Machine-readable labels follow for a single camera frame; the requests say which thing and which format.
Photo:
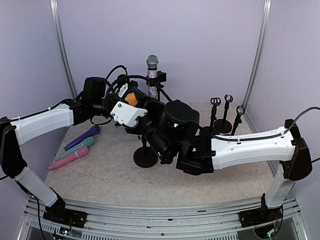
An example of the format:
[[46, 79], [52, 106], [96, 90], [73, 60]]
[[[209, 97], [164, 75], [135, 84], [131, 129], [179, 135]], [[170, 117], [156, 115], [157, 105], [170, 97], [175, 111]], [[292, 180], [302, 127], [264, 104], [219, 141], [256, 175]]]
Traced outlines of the purple microphone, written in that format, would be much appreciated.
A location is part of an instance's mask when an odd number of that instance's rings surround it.
[[71, 142], [69, 142], [63, 149], [65, 151], [71, 149], [72, 147], [75, 147], [79, 143], [81, 143], [83, 140], [92, 137], [94, 135], [97, 135], [101, 131], [101, 128], [98, 125], [92, 126], [89, 130], [87, 130], [85, 133], [81, 134]]

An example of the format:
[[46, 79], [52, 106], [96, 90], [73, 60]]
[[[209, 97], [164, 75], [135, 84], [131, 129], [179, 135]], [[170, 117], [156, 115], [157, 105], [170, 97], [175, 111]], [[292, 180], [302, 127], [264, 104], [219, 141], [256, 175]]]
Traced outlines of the pink microphone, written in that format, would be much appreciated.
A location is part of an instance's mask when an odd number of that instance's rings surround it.
[[76, 151], [74, 151], [73, 153], [69, 154], [68, 156], [54, 162], [52, 165], [50, 165], [48, 167], [49, 171], [52, 170], [56, 170], [78, 158], [84, 157], [85, 155], [87, 155], [89, 153], [89, 149], [87, 146], [83, 146], [79, 149], [77, 149]]

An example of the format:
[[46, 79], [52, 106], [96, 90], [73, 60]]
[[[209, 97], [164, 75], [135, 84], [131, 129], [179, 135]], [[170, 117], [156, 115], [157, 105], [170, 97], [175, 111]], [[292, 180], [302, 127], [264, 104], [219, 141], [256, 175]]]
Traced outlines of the black stand of rhinestone microphone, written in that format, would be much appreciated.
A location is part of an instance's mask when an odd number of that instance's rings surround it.
[[[157, 71], [157, 78], [152, 79], [153, 81], [155, 81], [160, 87], [161, 89], [164, 88], [163, 83], [165, 83], [167, 81], [167, 73], [166, 72], [162, 72], [160, 70]], [[157, 88], [157, 99], [160, 100], [160, 90], [158, 90]]]

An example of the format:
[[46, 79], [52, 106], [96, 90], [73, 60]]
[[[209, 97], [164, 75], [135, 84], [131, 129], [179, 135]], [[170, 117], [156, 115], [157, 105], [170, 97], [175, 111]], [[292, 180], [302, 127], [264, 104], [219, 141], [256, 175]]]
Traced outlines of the black stand of purple microphone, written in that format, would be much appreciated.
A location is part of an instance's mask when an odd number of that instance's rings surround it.
[[225, 104], [224, 104], [224, 113], [222, 119], [217, 119], [214, 122], [214, 127], [222, 134], [228, 134], [232, 130], [232, 124], [227, 120], [227, 115], [230, 107], [230, 103], [233, 102], [233, 96], [230, 94], [226, 94], [224, 96]]

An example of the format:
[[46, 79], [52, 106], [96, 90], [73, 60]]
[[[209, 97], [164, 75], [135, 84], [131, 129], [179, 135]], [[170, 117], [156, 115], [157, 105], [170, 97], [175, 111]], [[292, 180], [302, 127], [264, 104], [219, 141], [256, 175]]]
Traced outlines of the orange microphone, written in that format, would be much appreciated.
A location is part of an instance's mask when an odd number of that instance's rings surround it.
[[131, 105], [131, 106], [133, 106], [133, 107], [135, 107], [135, 106], [139, 103], [139, 101], [138, 101], [137, 98], [136, 98], [136, 95], [135, 95], [133, 92], [129, 93], [129, 94], [125, 97], [125, 101], [126, 101], [129, 105]]

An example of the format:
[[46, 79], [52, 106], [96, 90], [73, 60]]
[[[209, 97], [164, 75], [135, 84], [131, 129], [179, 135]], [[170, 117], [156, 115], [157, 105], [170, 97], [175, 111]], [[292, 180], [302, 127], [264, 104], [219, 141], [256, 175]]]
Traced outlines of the black stand of teal microphone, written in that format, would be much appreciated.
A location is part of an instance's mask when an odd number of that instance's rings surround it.
[[233, 127], [232, 127], [232, 130], [231, 130], [231, 133], [230, 135], [231, 136], [234, 136], [235, 133], [236, 133], [236, 130], [239, 126], [239, 124], [242, 123], [242, 116], [245, 114], [246, 110], [243, 106], [238, 106], [236, 108], [236, 117], [235, 117], [235, 120], [234, 120], [234, 123], [233, 123]]

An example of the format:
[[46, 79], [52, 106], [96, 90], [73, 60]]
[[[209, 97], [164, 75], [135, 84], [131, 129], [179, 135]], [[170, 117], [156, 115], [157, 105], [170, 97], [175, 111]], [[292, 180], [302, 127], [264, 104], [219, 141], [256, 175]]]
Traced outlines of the teal microphone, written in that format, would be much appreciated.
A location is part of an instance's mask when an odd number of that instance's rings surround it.
[[57, 156], [54, 161], [58, 161], [60, 159], [63, 159], [64, 157], [67, 157], [68, 155], [72, 154], [73, 152], [75, 152], [76, 150], [82, 148], [82, 147], [91, 147], [93, 144], [95, 143], [94, 138], [88, 137], [86, 139], [84, 139], [82, 142], [80, 142], [79, 144], [75, 145], [74, 147], [65, 150], [63, 153], [61, 153], [59, 156]]

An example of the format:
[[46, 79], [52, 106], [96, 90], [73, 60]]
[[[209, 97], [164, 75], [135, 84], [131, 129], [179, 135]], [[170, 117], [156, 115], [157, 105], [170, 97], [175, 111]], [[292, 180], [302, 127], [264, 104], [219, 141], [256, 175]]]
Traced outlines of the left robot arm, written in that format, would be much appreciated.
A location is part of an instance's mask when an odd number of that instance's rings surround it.
[[83, 228], [87, 213], [66, 208], [64, 199], [28, 166], [20, 147], [49, 132], [76, 126], [95, 116], [111, 117], [110, 92], [114, 85], [130, 81], [122, 75], [113, 83], [102, 77], [89, 77], [76, 98], [67, 98], [51, 108], [23, 117], [0, 119], [0, 166], [6, 177], [13, 179], [28, 195], [44, 204], [43, 218], [70, 227]]

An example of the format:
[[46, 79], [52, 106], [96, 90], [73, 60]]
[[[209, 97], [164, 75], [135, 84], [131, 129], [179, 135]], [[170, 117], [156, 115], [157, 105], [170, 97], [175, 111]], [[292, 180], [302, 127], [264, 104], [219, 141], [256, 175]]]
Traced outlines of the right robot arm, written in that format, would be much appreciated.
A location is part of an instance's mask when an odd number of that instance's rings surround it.
[[242, 227], [282, 219], [285, 197], [313, 169], [309, 147], [294, 119], [271, 131], [228, 136], [201, 127], [199, 112], [180, 100], [163, 103], [131, 93], [125, 101], [132, 110], [139, 110], [127, 132], [141, 136], [142, 147], [133, 159], [142, 168], [176, 162], [178, 170], [199, 176], [237, 165], [279, 162], [260, 207], [239, 213]]

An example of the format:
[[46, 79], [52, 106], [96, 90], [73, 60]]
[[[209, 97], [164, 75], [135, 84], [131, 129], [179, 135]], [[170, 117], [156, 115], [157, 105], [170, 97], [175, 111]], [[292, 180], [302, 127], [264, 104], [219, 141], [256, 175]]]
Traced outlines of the black stand of pink microphone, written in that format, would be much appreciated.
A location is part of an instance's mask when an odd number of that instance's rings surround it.
[[217, 117], [216, 117], [217, 107], [221, 104], [221, 99], [219, 97], [212, 97], [210, 99], [210, 103], [212, 105], [211, 114], [210, 114], [210, 124], [209, 126], [204, 127], [204, 131], [212, 135], [219, 135], [220, 132], [214, 127], [214, 123], [217, 120]]

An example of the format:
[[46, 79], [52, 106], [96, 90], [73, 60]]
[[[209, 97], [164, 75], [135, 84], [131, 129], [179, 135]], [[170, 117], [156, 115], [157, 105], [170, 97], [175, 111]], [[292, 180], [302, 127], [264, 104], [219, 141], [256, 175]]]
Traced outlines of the black stand of orange microphone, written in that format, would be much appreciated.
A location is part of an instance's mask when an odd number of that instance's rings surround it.
[[139, 138], [142, 146], [133, 153], [134, 163], [140, 168], [152, 168], [158, 162], [157, 154], [144, 136], [141, 135]]

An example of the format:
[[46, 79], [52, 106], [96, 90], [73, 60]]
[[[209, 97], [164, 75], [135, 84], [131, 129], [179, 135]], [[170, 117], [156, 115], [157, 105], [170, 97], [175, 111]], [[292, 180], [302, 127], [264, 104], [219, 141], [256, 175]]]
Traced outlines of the rhinestone silver microphone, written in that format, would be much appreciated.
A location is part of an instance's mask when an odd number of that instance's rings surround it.
[[150, 79], [156, 79], [158, 77], [158, 63], [159, 59], [156, 55], [149, 55], [146, 59], [147, 64], [147, 89], [148, 95], [152, 98], [157, 98], [157, 87], [150, 81]]

